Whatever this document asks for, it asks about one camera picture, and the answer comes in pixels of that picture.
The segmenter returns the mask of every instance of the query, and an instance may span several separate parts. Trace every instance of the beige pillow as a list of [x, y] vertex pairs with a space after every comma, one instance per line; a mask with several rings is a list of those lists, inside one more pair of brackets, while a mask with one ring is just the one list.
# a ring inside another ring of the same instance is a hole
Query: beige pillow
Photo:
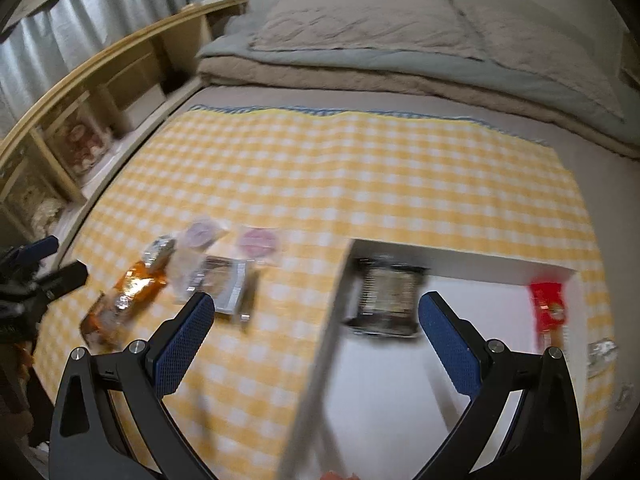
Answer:
[[255, 50], [376, 48], [480, 57], [449, 0], [280, 0]]
[[459, 6], [481, 36], [488, 57], [496, 63], [561, 83], [622, 117], [609, 79], [579, 44], [506, 10]]

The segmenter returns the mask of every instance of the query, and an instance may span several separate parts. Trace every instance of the white box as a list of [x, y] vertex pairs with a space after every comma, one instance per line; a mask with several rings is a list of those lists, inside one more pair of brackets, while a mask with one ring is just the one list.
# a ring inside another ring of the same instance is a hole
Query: white box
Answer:
[[153, 85], [122, 111], [122, 119], [129, 131], [135, 130], [143, 121], [166, 101], [159, 84]]
[[[512, 351], [537, 353], [527, 285], [535, 280], [561, 282], [567, 308], [567, 361], [582, 416], [587, 315], [578, 272], [527, 260], [355, 240], [278, 478], [317, 480], [333, 470], [367, 480], [411, 479], [468, 404], [421, 330], [421, 336], [409, 340], [372, 338], [353, 334], [342, 324], [359, 297], [353, 258], [380, 254], [428, 267], [421, 294], [436, 290], [485, 339], [501, 339]], [[510, 394], [476, 468], [494, 459], [519, 397], [519, 392]]]

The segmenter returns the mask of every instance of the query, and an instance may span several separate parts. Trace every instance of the curtain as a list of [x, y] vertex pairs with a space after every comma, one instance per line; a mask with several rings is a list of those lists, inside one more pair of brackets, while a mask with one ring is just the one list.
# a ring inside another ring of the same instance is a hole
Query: curtain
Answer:
[[58, 0], [21, 19], [0, 43], [0, 137], [47, 90], [124, 36], [186, 0]]

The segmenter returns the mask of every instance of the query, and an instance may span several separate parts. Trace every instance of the yellow checkered cloth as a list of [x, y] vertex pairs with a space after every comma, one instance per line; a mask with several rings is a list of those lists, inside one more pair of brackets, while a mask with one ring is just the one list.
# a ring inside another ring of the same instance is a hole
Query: yellow checkered cloth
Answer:
[[[577, 269], [590, 341], [612, 337], [589, 216], [552, 149], [468, 120], [201, 109], [151, 137], [84, 222], [68, 257], [87, 264], [89, 281], [51, 306], [34, 356], [52, 398], [69, 352], [83, 345], [78, 325], [99, 291], [157, 236], [202, 215], [286, 235], [280, 266], [260, 277], [246, 332], [216, 320], [178, 391], [164, 399], [221, 478], [274, 476], [351, 238]], [[130, 339], [148, 338], [179, 309], [166, 288], [137, 318]], [[585, 470], [612, 378], [610, 367], [588, 381]], [[133, 443], [144, 455], [139, 436]]]

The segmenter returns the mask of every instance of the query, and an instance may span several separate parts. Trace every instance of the brown blanket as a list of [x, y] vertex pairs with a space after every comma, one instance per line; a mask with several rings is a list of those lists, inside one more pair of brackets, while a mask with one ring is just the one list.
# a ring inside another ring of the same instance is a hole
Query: brown blanket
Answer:
[[272, 65], [236, 56], [204, 58], [200, 61], [198, 72], [205, 80], [214, 84], [257, 84], [281, 88], [394, 92], [443, 97], [556, 124], [604, 148], [631, 158], [640, 158], [640, 150], [637, 148], [612, 139], [563, 112], [501, 92], [436, 78], [351, 68]]

